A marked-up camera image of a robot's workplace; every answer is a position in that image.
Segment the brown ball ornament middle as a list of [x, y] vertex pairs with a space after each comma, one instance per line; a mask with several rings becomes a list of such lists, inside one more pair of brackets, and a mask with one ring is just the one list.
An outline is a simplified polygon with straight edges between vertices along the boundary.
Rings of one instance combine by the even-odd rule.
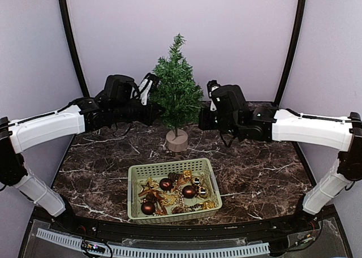
[[161, 190], [171, 192], [173, 189], [173, 183], [169, 178], [163, 178], [159, 182], [159, 187]]

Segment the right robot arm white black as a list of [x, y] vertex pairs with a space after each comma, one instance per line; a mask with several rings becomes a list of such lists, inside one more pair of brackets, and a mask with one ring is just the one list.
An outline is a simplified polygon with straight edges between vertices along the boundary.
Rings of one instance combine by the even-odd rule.
[[302, 231], [322, 207], [352, 182], [361, 180], [361, 119], [358, 113], [347, 117], [318, 117], [290, 109], [259, 106], [254, 110], [210, 110], [199, 113], [199, 129], [218, 130], [221, 135], [257, 141], [293, 141], [337, 149], [338, 157], [330, 171], [301, 201], [289, 218], [294, 232]]

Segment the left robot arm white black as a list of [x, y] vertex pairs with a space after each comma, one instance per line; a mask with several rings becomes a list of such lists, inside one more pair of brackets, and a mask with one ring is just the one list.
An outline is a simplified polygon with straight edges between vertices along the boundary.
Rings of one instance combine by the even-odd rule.
[[111, 127], [119, 122], [140, 122], [150, 126], [161, 116], [159, 104], [142, 104], [131, 99], [125, 103], [101, 104], [93, 98], [78, 98], [62, 109], [23, 120], [1, 118], [1, 184], [15, 187], [33, 203], [44, 208], [68, 233], [80, 228], [65, 199], [25, 166], [22, 153], [31, 147], [64, 136], [78, 135]]

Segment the gold star ornament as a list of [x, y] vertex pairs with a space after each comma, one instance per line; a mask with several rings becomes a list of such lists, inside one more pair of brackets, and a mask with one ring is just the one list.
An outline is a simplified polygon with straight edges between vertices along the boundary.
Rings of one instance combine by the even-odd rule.
[[139, 186], [141, 187], [141, 191], [138, 194], [139, 197], [147, 194], [149, 191], [157, 190], [160, 187], [159, 183], [151, 177], [149, 177], [145, 182], [140, 182]]

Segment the brown ball ornament front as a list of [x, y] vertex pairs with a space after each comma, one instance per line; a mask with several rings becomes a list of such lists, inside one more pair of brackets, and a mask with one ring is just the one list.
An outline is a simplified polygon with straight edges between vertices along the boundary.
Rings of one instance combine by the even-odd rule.
[[153, 202], [151, 201], [145, 201], [142, 203], [141, 205], [141, 212], [144, 215], [150, 216], [153, 215], [156, 211], [156, 206]]

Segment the brown ball ornament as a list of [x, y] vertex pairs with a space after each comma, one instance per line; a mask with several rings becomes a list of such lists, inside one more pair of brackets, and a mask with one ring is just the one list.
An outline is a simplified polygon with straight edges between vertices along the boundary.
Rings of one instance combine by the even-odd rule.
[[169, 178], [163, 178], [159, 182], [159, 187], [161, 190], [171, 192], [173, 189], [173, 183]]
[[141, 212], [144, 215], [150, 216], [153, 215], [156, 211], [156, 206], [153, 202], [151, 201], [145, 201], [142, 203], [141, 205]]
[[196, 195], [196, 189], [192, 185], [187, 185], [182, 189], [182, 195], [186, 199], [192, 199]]

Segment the black front table rail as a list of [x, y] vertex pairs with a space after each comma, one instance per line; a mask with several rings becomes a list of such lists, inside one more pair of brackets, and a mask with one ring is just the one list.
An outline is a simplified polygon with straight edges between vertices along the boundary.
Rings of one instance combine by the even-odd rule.
[[316, 221], [302, 224], [294, 229], [289, 227], [293, 216], [270, 220], [239, 222], [219, 225], [138, 225], [75, 217], [78, 225], [85, 227], [83, 234], [102, 240], [121, 242], [124, 239], [147, 240], [219, 240], [246, 238], [247, 241], [284, 240], [293, 233], [313, 231], [317, 234], [320, 224]]

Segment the black corner frame post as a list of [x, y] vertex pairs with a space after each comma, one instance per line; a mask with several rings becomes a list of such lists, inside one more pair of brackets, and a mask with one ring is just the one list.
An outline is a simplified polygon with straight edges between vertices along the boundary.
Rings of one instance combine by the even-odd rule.
[[70, 13], [68, 9], [67, 0], [58, 0], [59, 9], [61, 12], [61, 18], [63, 23], [63, 29], [65, 32], [68, 49], [70, 52], [72, 64], [75, 70], [78, 85], [80, 87], [83, 97], [89, 97], [89, 90], [85, 81], [83, 69], [81, 66], [80, 58], [77, 52], [76, 42], [73, 34]]

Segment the cream perforated plastic basket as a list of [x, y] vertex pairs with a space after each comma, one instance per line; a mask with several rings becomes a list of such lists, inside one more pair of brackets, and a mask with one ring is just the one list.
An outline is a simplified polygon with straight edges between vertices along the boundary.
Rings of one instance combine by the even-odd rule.
[[222, 207], [207, 158], [134, 165], [128, 169], [128, 218], [138, 224], [188, 221]]

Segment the pine cone ornament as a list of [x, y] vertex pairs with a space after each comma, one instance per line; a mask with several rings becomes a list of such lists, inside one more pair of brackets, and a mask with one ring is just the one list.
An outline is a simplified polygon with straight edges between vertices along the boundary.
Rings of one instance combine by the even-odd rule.
[[168, 174], [168, 178], [172, 181], [173, 184], [180, 183], [183, 179], [183, 175], [175, 172]]

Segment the gold gift box ornament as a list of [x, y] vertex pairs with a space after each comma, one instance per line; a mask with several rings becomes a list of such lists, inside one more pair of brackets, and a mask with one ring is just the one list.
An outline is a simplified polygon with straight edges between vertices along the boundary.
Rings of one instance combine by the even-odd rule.
[[215, 202], [213, 201], [205, 201], [201, 204], [202, 210], [214, 209], [216, 207]]
[[191, 181], [192, 180], [192, 170], [184, 170], [183, 171], [183, 179], [185, 181]]

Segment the small green christmas tree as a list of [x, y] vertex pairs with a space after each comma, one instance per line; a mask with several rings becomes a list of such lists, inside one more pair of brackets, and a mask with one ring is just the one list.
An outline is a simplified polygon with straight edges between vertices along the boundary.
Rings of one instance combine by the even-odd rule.
[[188, 134], [182, 127], [197, 121], [204, 98], [203, 89], [193, 78], [193, 67], [182, 53], [185, 43], [185, 38], [177, 34], [168, 56], [160, 57], [153, 69], [160, 83], [150, 99], [165, 108], [161, 120], [170, 129], [166, 134], [166, 145], [172, 152], [186, 150]]

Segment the brown ball ornament right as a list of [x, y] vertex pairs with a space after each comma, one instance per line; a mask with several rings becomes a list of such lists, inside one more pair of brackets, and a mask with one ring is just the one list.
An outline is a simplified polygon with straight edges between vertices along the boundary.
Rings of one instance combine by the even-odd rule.
[[186, 199], [192, 199], [196, 195], [196, 189], [192, 185], [187, 185], [182, 189], [182, 195]]

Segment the shiny gold ball ornament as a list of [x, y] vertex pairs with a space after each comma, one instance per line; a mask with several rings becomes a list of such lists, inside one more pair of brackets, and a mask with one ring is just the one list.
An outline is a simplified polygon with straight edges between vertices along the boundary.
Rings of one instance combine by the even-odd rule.
[[207, 187], [201, 186], [197, 190], [197, 197], [199, 199], [207, 199], [210, 196], [210, 190]]

